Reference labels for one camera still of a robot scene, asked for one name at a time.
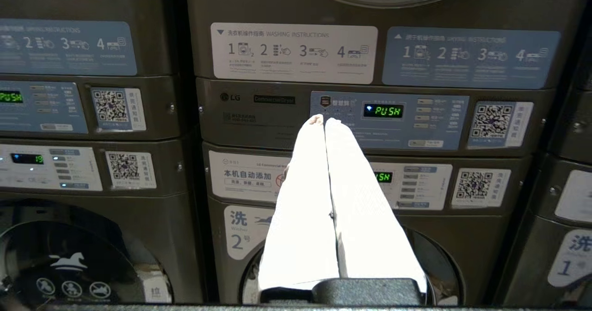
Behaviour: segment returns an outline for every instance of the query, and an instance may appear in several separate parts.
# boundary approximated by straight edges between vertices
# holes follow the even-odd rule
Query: qr code
[[[95,109],[100,121],[129,122],[125,94],[113,90],[95,90],[93,92]]]
[[[140,180],[138,159],[136,155],[110,153],[108,156],[113,179]]]
[[[493,172],[461,172],[457,182],[457,199],[484,199],[489,192]]]
[[[513,109],[509,105],[479,105],[475,111],[471,136],[505,138]]]

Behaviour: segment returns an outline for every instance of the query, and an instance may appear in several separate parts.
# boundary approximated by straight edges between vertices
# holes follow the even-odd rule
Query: stacked washer dryer
[[[0,273],[20,303],[203,300],[167,0],[0,0]]]
[[[364,149],[433,302],[479,304],[585,0],[188,3],[221,302],[256,302],[290,149],[323,113]]]
[[[549,153],[497,291],[499,304],[592,306],[591,70],[589,35],[571,92],[556,113]]]

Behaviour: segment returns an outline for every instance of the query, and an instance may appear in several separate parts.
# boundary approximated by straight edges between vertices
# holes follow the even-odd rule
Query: washing instructions label
[[[234,260],[243,260],[267,238],[273,209],[229,205],[224,209],[226,250]]]
[[[444,209],[452,165],[370,162],[370,166],[393,209]]]
[[[113,188],[156,188],[150,153],[105,151]]]
[[[541,89],[556,31],[412,28],[387,34],[385,85]]]
[[[370,84],[374,26],[213,23],[218,79]]]
[[[93,87],[99,131],[145,131],[142,94],[137,88]]]
[[[214,195],[275,203],[290,157],[218,153],[210,150]]]
[[[592,222],[592,173],[572,170],[561,192],[555,214],[560,218]]]
[[[0,73],[136,75],[130,27],[125,22],[1,18]]]
[[[458,170],[452,194],[452,208],[500,207],[512,170]]]
[[[467,148],[522,146],[534,106],[532,102],[477,102]]]
[[[565,234],[547,281],[556,287],[569,284],[592,273],[592,230],[577,229]]]

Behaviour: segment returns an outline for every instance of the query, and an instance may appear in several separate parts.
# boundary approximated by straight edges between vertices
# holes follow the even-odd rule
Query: digital display
[[[364,104],[364,117],[402,118],[403,105]]]
[[[390,184],[393,181],[393,172],[374,172],[374,176],[376,176],[376,180],[379,183],[386,183]]]
[[[23,95],[20,91],[0,90],[0,103],[23,103]]]
[[[43,164],[43,155],[10,154],[15,164]]]

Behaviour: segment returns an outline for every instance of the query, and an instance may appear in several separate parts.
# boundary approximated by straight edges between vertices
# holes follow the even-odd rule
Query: lg logo
[[[220,100],[223,102],[227,102],[228,100],[240,100],[241,96],[239,94],[228,94],[226,92],[220,94]]]

